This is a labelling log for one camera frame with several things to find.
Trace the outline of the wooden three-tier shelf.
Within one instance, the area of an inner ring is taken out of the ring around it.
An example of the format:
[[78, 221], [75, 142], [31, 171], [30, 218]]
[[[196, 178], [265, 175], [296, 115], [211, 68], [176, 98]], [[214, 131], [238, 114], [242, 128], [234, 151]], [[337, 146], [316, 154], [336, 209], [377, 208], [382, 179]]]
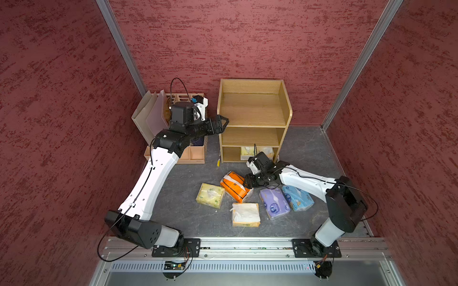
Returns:
[[242, 147], [271, 147], [279, 159], [293, 111], [280, 79], [221, 79], [217, 113], [229, 119], [219, 135], [221, 161], [240, 163]]

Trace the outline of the purple tissue pack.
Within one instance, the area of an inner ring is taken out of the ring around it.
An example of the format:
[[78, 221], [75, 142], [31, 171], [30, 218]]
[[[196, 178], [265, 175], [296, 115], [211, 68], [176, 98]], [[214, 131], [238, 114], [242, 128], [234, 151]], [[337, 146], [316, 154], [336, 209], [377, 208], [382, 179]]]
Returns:
[[260, 191], [260, 199], [270, 220], [275, 220], [290, 213], [291, 208], [280, 188], [265, 188]]

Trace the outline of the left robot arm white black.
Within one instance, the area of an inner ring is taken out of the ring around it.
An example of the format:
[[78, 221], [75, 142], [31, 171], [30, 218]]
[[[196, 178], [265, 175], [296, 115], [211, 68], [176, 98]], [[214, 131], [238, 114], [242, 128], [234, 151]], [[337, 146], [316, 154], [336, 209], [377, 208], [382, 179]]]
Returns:
[[130, 195], [105, 222], [113, 234], [144, 249], [179, 247], [180, 231], [151, 220], [157, 197], [184, 150], [194, 141], [225, 131], [229, 120], [206, 117], [207, 98], [196, 96], [171, 107], [169, 128], [150, 143], [150, 158]]

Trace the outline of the orange white tissue pack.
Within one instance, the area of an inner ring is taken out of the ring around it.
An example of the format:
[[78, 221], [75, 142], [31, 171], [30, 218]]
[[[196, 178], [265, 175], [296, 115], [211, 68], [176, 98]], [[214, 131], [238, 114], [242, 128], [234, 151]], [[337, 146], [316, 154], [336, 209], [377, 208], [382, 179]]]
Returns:
[[253, 189], [244, 185], [245, 179], [236, 172], [229, 172], [220, 181], [220, 186], [232, 197], [237, 203], [243, 203], [247, 200]]

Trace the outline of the light blue tissue pack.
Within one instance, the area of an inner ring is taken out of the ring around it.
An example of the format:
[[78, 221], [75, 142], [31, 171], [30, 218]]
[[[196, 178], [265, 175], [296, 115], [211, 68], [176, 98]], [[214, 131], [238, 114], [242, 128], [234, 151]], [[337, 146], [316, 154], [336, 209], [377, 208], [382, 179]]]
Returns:
[[299, 188], [283, 185], [281, 190], [294, 212], [306, 211], [314, 205], [311, 195]]

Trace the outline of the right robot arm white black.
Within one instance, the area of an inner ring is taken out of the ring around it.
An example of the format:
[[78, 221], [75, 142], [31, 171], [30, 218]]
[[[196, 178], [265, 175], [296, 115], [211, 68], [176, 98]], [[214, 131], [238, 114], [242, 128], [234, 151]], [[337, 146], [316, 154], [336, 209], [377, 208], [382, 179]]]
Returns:
[[251, 173], [245, 176], [249, 188], [267, 187], [273, 183], [305, 191], [327, 204], [329, 218], [305, 243], [308, 255], [322, 257], [334, 250], [333, 245], [345, 233], [355, 230], [368, 205], [361, 190], [353, 187], [346, 176], [327, 178], [300, 170], [290, 163], [270, 160], [263, 152], [246, 163]]

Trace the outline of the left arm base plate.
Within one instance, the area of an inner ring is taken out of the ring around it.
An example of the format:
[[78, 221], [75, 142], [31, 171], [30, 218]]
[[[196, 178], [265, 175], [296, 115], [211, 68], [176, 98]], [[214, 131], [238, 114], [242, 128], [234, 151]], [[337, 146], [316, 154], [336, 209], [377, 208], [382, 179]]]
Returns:
[[180, 237], [174, 247], [154, 246], [152, 257], [196, 258], [199, 257], [201, 239]]

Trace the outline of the yellow green tissue box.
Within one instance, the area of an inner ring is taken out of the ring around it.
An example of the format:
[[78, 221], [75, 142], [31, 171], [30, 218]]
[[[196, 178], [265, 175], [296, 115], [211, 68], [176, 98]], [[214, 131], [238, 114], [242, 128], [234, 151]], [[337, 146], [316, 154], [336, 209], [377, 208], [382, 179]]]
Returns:
[[196, 197], [196, 202], [215, 209], [220, 209], [224, 194], [225, 189], [223, 187], [203, 183]]

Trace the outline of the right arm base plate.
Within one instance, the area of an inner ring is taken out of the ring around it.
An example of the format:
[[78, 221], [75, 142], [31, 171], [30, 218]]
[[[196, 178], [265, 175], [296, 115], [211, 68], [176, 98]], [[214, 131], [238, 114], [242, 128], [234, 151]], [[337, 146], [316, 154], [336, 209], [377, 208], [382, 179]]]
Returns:
[[319, 243], [315, 238], [303, 239], [295, 238], [291, 240], [292, 250], [296, 258], [311, 258], [322, 259], [327, 258], [341, 258], [342, 254], [337, 241], [334, 241], [331, 246], [325, 247]]

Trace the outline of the orange yellow tissue box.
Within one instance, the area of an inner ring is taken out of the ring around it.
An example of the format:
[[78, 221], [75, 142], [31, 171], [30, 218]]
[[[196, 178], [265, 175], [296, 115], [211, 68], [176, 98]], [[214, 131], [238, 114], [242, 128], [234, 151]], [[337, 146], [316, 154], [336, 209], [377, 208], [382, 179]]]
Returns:
[[234, 227], [259, 227], [261, 218], [258, 203], [233, 203], [231, 220]]

